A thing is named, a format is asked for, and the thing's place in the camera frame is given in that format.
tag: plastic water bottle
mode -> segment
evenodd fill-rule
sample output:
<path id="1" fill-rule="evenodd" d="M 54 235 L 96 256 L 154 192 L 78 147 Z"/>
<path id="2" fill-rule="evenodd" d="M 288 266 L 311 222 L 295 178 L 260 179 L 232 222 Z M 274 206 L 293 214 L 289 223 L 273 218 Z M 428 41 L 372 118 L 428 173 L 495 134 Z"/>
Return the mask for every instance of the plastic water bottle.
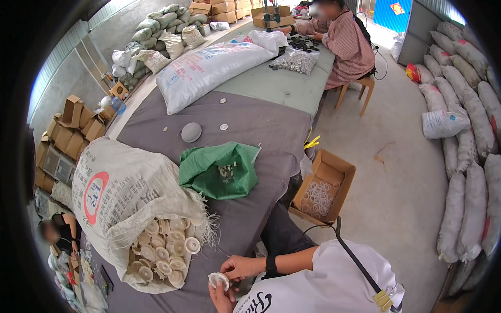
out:
<path id="1" fill-rule="evenodd" d="M 125 109 L 127 109 L 127 105 L 119 97 L 113 97 L 111 99 L 111 107 L 117 112 L 117 115 L 124 113 Z"/>

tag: pile of sacks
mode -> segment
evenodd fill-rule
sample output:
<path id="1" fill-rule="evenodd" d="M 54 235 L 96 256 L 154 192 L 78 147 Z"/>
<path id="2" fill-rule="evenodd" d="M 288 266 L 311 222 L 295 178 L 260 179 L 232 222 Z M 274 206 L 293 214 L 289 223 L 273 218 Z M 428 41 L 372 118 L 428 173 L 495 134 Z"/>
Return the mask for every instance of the pile of sacks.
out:
<path id="1" fill-rule="evenodd" d="M 441 138 L 450 180 L 439 258 L 461 261 L 450 295 L 476 287 L 501 233 L 501 92 L 470 28 L 441 22 L 424 56 L 423 134 Z"/>
<path id="2" fill-rule="evenodd" d="M 148 14 L 124 50 L 113 52 L 112 75 L 133 90 L 147 73 L 155 74 L 179 57 L 184 45 L 194 49 L 204 43 L 198 27 L 205 23 L 207 15 L 191 15 L 188 8 L 179 5 Z"/>

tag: white t-shirt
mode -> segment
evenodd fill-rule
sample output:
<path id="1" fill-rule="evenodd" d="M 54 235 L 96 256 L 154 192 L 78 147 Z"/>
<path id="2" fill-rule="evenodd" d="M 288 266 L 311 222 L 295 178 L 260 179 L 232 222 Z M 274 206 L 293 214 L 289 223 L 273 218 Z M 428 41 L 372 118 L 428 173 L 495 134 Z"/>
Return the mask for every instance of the white t-shirt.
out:
<path id="1" fill-rule="evenodd" d="M 372 248 L 345 241 L 381 289 L 395 287 L 390 263 Z M 376 294 L 338 240 L 322 243 L 313 254 L 313 271 L 302 270 L 283 277 L 256 280 L 233 313 L 273 312 L 373 312 L 381 308 Z M 403 293 L 393 298 L 400 305 Z"/>

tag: clear plastic bag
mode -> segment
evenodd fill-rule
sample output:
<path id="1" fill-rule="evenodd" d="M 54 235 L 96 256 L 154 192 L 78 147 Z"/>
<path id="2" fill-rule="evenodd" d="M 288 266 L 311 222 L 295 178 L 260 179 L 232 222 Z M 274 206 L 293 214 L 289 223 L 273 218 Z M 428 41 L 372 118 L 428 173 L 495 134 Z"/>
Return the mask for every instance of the clear plastic bag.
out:
<path id="1" fill-rule="evenodd" d="M 318 51 L 305 52 L 288 46 L 283 55 L 270 63 L 270 67 L 309 75 L 319 56 Z"/>

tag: blue door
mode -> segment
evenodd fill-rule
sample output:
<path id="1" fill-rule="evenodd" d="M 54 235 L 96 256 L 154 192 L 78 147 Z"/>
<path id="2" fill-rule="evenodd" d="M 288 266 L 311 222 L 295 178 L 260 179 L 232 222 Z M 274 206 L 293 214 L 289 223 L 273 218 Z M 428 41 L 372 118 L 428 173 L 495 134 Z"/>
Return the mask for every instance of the blue door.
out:
<path id="1" fill-rule="evenodd" d="M 402 33 L 407 29 L 412 0 L 377 0 L 374 7 L 374 24 L 394 32 Z"/>

